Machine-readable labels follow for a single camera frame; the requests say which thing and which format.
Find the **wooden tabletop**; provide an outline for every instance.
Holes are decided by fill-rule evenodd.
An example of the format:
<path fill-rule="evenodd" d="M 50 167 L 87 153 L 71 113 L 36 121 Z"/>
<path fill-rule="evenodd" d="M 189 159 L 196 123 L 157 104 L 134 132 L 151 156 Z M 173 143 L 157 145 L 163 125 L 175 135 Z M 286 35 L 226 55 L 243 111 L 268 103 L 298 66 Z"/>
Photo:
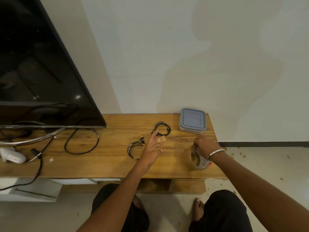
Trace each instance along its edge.
<path fill-rule="evenodd" d="M 47 178 L 124 178 L 132 169 L 136 160 L 127 154 L 128 146 L 141 138 L 147 141 L 158 121 L 164 121 L 171 127 L 166 137 L 163 153 L 151 167 L 145 178 L 205 179 L 226 178 L 224 173 L 212 164 L 205 170 L 192 170 L 188 167 L 184 150 L 193 144 L 195 134 L 182 132 L 179 128 L 180 114 L 107 114 L 103 115 L 106 129 L 97 129 L 100 140 L 92 152 L 75 156 L 64 151 L 64 144 L 74 129 L 66 129 L 56 135 L 43 155 L 43 169 L 40 177 Z M 206 117 L 207 130 L 204 133 L 217 141 L 210 118 Z M 67 149 L 70 152 L 85 152 L 96 143 L 97 136 L 87 129 L 80 129 L 71 139 Z M 49 140 L 17 147 L 28 159 L 33 155 L 31 148 L 42 150 Z M 142 149 L 132 149 L 139 157 Z M 33 177 L 38 170 L 39 160 L 30 163 L 15 164 L 0 161 L 0 177 Z"/>

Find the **blue-gray lid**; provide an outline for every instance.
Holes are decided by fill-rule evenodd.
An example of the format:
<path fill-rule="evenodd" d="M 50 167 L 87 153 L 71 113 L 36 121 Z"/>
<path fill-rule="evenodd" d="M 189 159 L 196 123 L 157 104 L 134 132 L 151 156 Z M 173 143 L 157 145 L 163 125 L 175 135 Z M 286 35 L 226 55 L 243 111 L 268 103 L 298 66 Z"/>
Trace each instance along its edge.
<path fill-rule="evenodd" d="M 205 131 L 207 129 L 205 112 L 190 108 L 181 109 L 180 125 L 188 129 Z"/>

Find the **black television screen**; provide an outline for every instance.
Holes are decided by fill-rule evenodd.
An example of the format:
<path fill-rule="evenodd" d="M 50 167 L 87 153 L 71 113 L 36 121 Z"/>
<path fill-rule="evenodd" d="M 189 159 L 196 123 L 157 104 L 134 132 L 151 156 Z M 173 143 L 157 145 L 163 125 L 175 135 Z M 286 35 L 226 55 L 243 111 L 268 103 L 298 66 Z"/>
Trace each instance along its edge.
<path fill-rule="evenodd" d="M 39 0 L 0 0 L 0 127 L 106 127 Z"/>

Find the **black pants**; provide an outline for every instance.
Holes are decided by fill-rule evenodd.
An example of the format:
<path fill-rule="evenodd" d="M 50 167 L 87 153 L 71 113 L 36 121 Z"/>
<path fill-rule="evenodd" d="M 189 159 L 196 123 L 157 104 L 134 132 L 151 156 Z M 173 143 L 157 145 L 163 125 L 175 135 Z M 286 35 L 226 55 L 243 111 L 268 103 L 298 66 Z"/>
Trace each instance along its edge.
<path fill-rule="evenodd" d="M 93 200 L 93 213 L 113 192 L 118 184 L 107 184 L 102 187 Z M 122 232 L 147 231 L 149 218 L 146 212 L 131 203 Z M 204 215 L 198 222 L 191 222 L 189 232 L 212 231 L 248 231 L 252 232 L 251 224 L 246 213 L 246 207 L 231 191 L 216 191 L 204 205 Z"/>

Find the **black baseboard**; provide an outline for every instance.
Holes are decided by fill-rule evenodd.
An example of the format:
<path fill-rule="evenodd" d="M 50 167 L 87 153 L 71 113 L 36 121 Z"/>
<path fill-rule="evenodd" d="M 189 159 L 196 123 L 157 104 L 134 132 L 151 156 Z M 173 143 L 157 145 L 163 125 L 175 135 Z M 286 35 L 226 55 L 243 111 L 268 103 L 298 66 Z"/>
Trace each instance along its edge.
<path fill-rule="evenodd" d="M 221 147 L 309 147 L 309 142 L 219 142 Z"/>

